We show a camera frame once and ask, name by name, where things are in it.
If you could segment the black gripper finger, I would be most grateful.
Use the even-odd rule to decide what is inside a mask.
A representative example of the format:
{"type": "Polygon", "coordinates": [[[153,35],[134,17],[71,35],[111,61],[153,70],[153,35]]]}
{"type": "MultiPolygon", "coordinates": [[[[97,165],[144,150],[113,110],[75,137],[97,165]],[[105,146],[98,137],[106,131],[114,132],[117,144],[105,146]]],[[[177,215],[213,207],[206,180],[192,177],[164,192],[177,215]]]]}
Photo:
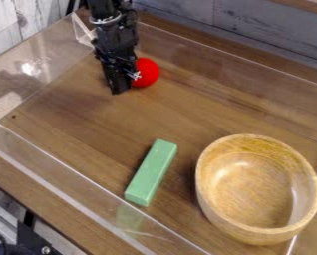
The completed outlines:
{"type": "Polygon", "coordinates": [[[118,70],[116,67],[107,63],[103,63],[103,70],[106,79],[109,82],[110,89],[113,94],[117,95],[120,93],[120,85],[118,85],[118,70]]]}
{"type": "Polygon", "coordinates": [[[142,71],[137,67],[136,61],[126,61],[120,64],[120,84],[118,89],[120,93],[128,91],[132,86],[133,82],[137,81],[142,77],[142,71]]]}

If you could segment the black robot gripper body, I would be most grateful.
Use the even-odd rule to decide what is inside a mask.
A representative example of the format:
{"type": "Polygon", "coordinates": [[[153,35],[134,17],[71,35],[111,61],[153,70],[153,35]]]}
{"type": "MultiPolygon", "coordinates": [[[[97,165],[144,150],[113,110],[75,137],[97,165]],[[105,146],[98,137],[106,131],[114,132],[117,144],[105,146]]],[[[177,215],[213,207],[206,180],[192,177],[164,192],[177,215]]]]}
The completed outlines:
{"type": "Polygon", "coordinates": [[[136,45],[140,41],[138,17],[91,17],[97,38],[93,40],[97,58],[106,64],[133,65],[138,59],[136,45]]]}

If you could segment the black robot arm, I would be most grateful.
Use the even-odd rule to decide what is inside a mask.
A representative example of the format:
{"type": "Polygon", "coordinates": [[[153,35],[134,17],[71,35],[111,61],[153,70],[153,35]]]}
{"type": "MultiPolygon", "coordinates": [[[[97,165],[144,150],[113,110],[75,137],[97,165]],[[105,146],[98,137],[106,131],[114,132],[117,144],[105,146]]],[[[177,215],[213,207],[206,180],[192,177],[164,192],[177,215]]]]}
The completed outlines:
{"type": "Polygon", "coordinates": [[[97,32],[91,41],[95,57],[102,63],[111,92],[118,95],[133,87],[133,81],[141,77],[136,53],[140,41],[138,12],[133,8],[133,0],[87,2],[90,23],[95,25],[97,32]]]}

